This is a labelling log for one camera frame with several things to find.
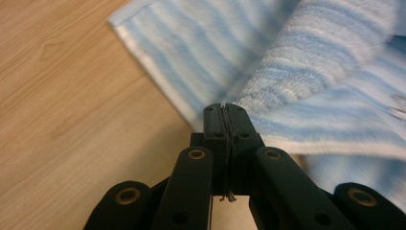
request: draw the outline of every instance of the blue and white towel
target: blue and white towel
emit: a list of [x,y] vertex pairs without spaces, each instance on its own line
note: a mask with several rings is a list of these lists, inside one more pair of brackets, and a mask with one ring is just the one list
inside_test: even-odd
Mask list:
[[247,109],[267,146],[308,155],[406,212],[404,0],[136,0],[110,23],[196,130],[208,104]]

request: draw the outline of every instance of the screw hole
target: screw hole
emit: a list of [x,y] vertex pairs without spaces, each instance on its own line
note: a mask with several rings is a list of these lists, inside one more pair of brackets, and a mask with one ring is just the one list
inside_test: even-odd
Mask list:
[[140,198],[140,194],[140,191],[136,188],[125,188],[116,194],[116,202],[121,205],[127,205]]
[[186,212],[178,212],[172,216],[172,221],[177,224],[186,223],[189,221],[189,214]]
[[203,150],[199,150],[199,149],[193,149],[188,152],[188,156],[190,159],[200,160],[206,156],[206,152],[204,152]]
[[321,213],[315,214],[314,219],[318,223],[320,223],[320,224],[322,224],[324,226],[331,225],[331,219],[326,214],[321,214]]

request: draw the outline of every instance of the towel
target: towel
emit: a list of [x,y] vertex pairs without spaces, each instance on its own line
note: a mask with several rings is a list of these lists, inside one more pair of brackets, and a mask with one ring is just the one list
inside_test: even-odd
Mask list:
[[321,188],[366,184],[406,211],[405,7],[136,0],[109,22],[196,131],[205,106],[234,102]]

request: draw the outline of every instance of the cloth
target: cloth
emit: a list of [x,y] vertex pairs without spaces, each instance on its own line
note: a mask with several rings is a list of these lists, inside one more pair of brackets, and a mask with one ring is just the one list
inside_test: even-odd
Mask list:
[[[267,146],[311,155],[320,187],[329,176],[360,180],[406,211],[406,38],[393,38],[406,27],[404,8],[401,0],[137,0],[109,21],[194,129],[205,106],[234,102]],[[374,163],[354,168],[364,157]],[[339,173],[347,171],[357,173]]]

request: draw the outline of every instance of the wood grain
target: wood grain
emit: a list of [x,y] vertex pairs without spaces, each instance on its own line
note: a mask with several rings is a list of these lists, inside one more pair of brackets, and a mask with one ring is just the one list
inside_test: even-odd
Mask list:
[[[82,229],[125,180],[167,177],[191,128],[106,18],[124,0],[0,2],[0,229]],[[213,229],[253,229],[247,199]]]

